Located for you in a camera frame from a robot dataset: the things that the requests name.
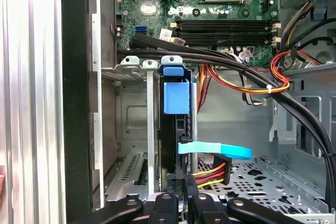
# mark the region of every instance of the blue plastic handle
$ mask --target blue plastic handle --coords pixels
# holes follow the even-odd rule
[[[187,153],[218,153],[223,154],[230,158],[235,159],[251,159],[252,158],[252,150],[228,144],[221,143],[206,143],[194,141],[187,144],[179,143],[179,154],[187,154]]]

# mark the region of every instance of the sticker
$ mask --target sticker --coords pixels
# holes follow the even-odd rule
[[[164,41],[168,41],[170,42],[170,39],[172,37],[172,34],[173,34],[173,31],[171,30],[168,30],[168,29],[161,29],[161,32],[160,32],[160,39],[161,40],[164,40]]]
[[[184,46],[186,41],[184,39],[180,39],[180,38],[175,37],[175,38],[171,38],[170,42],[174,43],[174,44],[177,44],[177,45],[180,45],[180,46]]]

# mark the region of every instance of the ram slot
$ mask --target ram slot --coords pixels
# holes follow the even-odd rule
[[[266,46],[271,44],[269,35],[265,34],[202,34],[202,33],[178,33],[181,39],[186,41],[189,46],[213,46],[219,40],[225,40],[222,45],[238,45],[238,46]]]
[[[262,33],[267,32],[269,22],[255,20],[182,20],[177,23],[181,31],[235,31]]]

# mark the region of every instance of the zip tie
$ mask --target zip tie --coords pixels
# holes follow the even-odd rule
[[[268,89],[268,93],[271,94],[272,93],[272,85],[267,85],[266,88]]]

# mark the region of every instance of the blue sata port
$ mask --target blue sata port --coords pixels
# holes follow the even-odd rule
[[[135,26],[134,31],[137,34],[147,34],[147,27],[146,26]]]

